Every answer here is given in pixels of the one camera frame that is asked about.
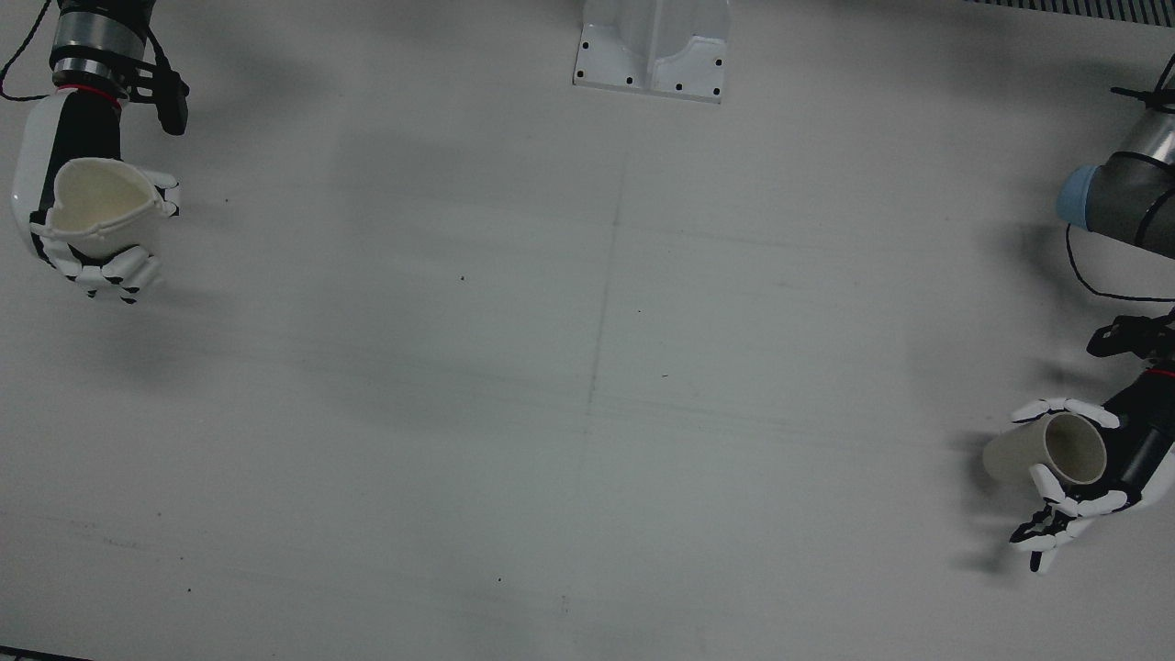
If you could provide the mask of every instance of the white tabletop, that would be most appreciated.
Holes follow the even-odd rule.
[[[8,4],[5,56],[35,15]],[[736,1],[720,106],[571,85],[573,0],[161,1],[168,283],[0,241],[0,645],[99,660],[1164,659],[1175,504],[1047,576],[978,465],[1139,372],[1052,210],[1168,29]],[[7,81],[42,92],[55,12]],[[28,104],[0,104],[11,181]],[[1088,277],[1175,264],[1080,232]]]

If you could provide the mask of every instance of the heart-shaped cup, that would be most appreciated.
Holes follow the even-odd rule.
[[[113,158],[73,158],[53,181],[47,236],[102,258],[129,245],[155,251],[163,197],[139,168]]]

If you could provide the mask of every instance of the black vent grille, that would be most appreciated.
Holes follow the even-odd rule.
[[[1134,23],[1171,27],[1175,16],[1173,0],[966,0],[982,5],[999,5],[1020,9],[1075,14],[1095,19],[1110,19]]]

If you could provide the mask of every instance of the white mounting bracket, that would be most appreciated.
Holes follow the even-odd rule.
[[[571,81],[719,103],[730,0],[585,0]]]

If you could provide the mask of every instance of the black cable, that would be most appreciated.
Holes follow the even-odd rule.
[[[0,68],[0,96],[4,96],[9,101],[36,101],[48,96],[48,94],[38,94],[36,96],[9,96],[8,94],[5,94],[4,79],[8,75],[8,68],[16,62],[16,58],[19,58],[20,54],[25,52],[25,48],[28,48],[28,45],[33,41],[33,36],[36,35],[36,29],[41,27],[41,21],[45,19],[45,13],[49,11],[49,5],[52,2],[53,0],[45,0],[45,5],[41,6],[41,13],[36,14],[36,20],[33,21],[32,29],[28,31],[28,36],[25,38],[25,41],[20,45],[20,48],[16,48],[16,52],[13,53],[12,59],[5,62],[4,68]]]
[[[1077,276],[1077,282],[1081,282],[1089,292],[1103,296],[1107,298],[1114,298],[1119,301],[1139,301],[1144,303],[1175,303],[1175,298],[1157,298],[1150,296],[1123,296],[1122,294],[1107,294],[1104,291],[1099,291],[1094,289],[1093,285],[1081,276],[1081,271],[1077,269],[1077,259],[1073,256],[1073,241],[1069,240],[1069,231],[1073,229],[1072,224],[1065,227],[1065,249],[1069,252],[1069,265],[1073,267],[1073,274]]]

